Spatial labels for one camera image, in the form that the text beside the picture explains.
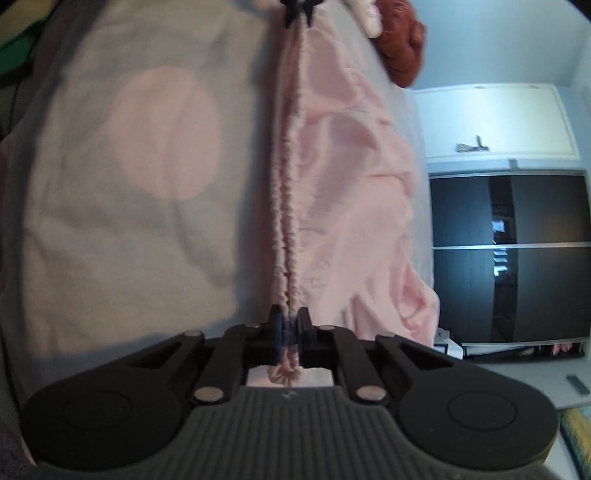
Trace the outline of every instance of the pink polka dot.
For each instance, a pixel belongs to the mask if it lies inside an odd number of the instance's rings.
[[[160,67],[133,77],[117,95],[108,128],[130,183],[158,198],[195,197],[217,173],[217,107],[187,70]]]

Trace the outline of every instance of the round black pad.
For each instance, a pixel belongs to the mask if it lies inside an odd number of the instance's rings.
[[[554,443],[556,409],[525,384],[462,364],[423,371],[413,381],[398,422],[415,445],[444,462],[510,470],[544,458]]]
[[[468,392],[449,402],[449,414],[460,426],[475,432],[498,432],[517,416],[510,400],[490,392]]]
[[[158,375],[114,369],[41,390],[25,405],[21,430],[37,462],[104,471],[158,452],[182,420],[178,399]]]
[[[78,395],[66,403],[64,418],[79,430],[108,430],[123,423],[131,412],[131,402],[116,392],[94,391]]]

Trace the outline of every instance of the black clamp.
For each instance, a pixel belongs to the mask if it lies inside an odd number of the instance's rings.
[[[312,17],[314,15],[314,7],[320,5],[324,0],[281,0],[285,5],[287,11],[285,12],[285,27],[289,28],[295,19],[297,19],[301,12],[306,14],[308,20],[308,27],[312,26]]]

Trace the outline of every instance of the black wardrobe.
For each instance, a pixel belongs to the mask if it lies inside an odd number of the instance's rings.
[[[430,183],[442,328],[463,345],[589,337],[591,222],[582,174]]]

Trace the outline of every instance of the gray ribbed base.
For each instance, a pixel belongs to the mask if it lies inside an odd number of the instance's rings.
[[[195,409],[179,435],[136,465],[101,473],[41,465],[43,480],[557,480],[542,464],[471,472],[439,462],[402,434],[389,412],[340,387],[242,387],[232,402]]]

